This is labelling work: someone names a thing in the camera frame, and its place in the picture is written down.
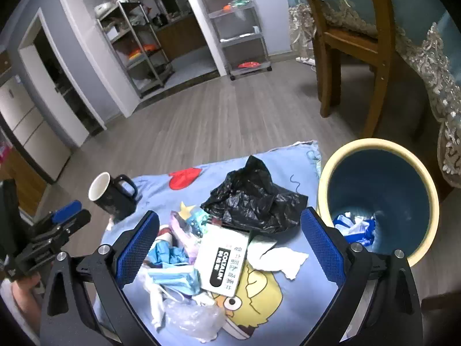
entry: mug handle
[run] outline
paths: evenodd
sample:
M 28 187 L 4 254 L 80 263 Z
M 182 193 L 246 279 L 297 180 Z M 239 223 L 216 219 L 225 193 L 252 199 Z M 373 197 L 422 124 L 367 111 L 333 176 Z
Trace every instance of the mug handle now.
M 134 190 L 133 195 L 128 194 L 128 193 L 126 192 L 126 190 L 125 190 L 121 185 L 119 185 L 120 182 L 126 182 L 126 183 L 128 183 L 128 184 L 133 188 L 133 190 Z M 121 190 L 122 190 L 123 192 L 125 192 L 126 195 L 132 197 L 133 199 L 135 199 L 135 198 L 136 198 L 136 195 L 138 195 L 138 188 L 137 188 L 136 185 L 133 183 L 133 181 L 132 181 L 128 176 L 126 176 L 125 174 L 120 174 L 119 176 L 117 176 L 117 178 L 114 179 L 114 183 L 116 183 L 117 185 L 119 185 L 120 188 L 121 188 Z

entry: black mug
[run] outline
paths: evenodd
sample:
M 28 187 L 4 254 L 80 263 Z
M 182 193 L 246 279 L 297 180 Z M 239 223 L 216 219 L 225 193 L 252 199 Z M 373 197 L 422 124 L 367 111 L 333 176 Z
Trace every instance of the black mug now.
M 121 182 L 128 183 L 134 190 L 131 195 Z M 131 215 L 136 210 L 138 189 L 125 174 L 113 179 L 107 172 L 98 175 L 88 190 L 88 198 L 118 220 Z

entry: yellow bin rim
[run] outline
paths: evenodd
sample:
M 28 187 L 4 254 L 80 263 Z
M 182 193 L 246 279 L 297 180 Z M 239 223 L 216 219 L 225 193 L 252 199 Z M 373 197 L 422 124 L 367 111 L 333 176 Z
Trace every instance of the yellow bin rim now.
M 440 208 L 437 190 L 429 172 L 423 163 L 406 148 L 384 139 L 368 138 L 353 141 L 337 150 L 326 163 L 320 176 L 319 194 L 317 196 L 320 217 L 325 225 L 334 227 L 330 216 L 330 210 L 328 209 L 328 185 L 330 183 L 331 175 L 339 163 L 346 157 L 364 149 L 382 149 L 400 156 L 418 172 L 424 186 L 426 187 L 427 196 L 429 198 L 429 226 L 418 248 L 410 256 L 408 256 L 408 263 L 410 267 L 412 267 L 426 254 L 435 238 L 437 227 L 439 226 Z

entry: white sleeve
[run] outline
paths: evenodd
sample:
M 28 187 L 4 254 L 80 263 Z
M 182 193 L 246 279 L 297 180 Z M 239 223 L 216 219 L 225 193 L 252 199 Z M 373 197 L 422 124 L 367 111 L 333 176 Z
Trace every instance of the white sleeve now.
M 32 342 L 34 342 L 37 346 L 40 346 L 39 338 L 32 330 L 32 328 L 29 326 L 29 324 L 27 324 L 27 321 L 24 319 L 21 311 L 16 305 L 16 302 L 13 298 L 13 293 L 11 291 L 11 282 L 8 279 L 4 279 L 0 285 L 0 296 L 3 299 L 5 306 L 11 312 L 11 315 L 19 324 L 24 333 L 27 334 L 27 336 L 32 340 Z

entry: metal screw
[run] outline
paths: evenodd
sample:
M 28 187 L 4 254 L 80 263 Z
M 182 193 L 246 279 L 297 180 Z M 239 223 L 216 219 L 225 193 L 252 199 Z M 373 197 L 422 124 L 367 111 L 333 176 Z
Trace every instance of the metal screw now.
M 350 247 L 352 248 L 352 251 L 354 252 L 361 252 L 363 250 L 363 246 L 358 242 L 352 243 Z
M 60 262 L 63 261 L 65 259 L 65 257 L 67 256 L 67 254 L 62 251 L 60 253 L 58 253 L 58 256 L 56 256 L 56 259 L 58 259 Z
M 394 255 L 397 256 L 399 259 L 403 259 L 405 257 L 405 254 L 401 249 L 396 249 L 394 251 Z
M 102 245 L 99 246 L 98 253 L 100 253 L 100 255 L 105 255 L 110 251 L 110 249 L 111 247 L 109 245 Z

